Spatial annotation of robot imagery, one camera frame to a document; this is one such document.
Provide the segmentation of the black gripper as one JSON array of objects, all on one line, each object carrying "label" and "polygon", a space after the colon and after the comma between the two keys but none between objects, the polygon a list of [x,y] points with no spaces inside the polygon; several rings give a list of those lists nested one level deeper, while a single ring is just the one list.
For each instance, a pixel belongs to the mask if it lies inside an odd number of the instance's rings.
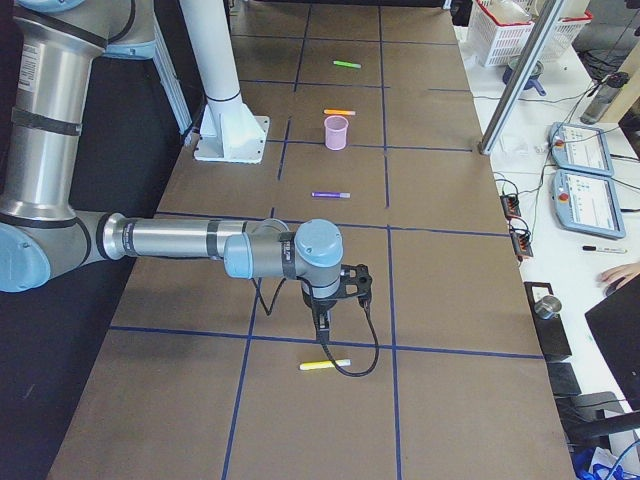
[{"label": "black gripper", "polygon": [[331,329],[331,309],[336,305],[338,300],[331,297],[327,297],[327,298],[312,297],[306,291],[302,291],[302,298],[303,298],[304,304],[312,312],[317,313],[314,316],[316,340],[319,343],[325,343],[326,330],[330,331]]}]

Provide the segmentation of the person hand at desk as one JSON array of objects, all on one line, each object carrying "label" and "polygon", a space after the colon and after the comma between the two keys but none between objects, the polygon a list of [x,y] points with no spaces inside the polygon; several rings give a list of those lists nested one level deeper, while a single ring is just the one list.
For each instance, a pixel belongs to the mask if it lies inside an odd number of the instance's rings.
[{"label": "person hand at desk", "polygon": [[599,275],[599,281],[607,285],[616,283],[617,287],[622,287],[636,278],[639,273],[640,265],[638,262],[623,264],[602,272]]}]

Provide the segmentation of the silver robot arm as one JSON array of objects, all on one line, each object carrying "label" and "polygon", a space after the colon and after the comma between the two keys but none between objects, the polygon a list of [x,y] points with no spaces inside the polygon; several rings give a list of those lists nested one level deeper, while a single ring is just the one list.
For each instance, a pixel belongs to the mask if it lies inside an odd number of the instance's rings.
[{"label": "silver robot arm", "polygon": [[150,1],[18,1],[24,42],[7,178],[1,195],[1,288],[22,292],[82,266],[123,257],[211,258],[233,278],[301,284],[316,337],[346,294],[339,229],[313,219],[291,231],[260,222],[140,219],[69,203],[91,66],[100,56],[154,55]]}]

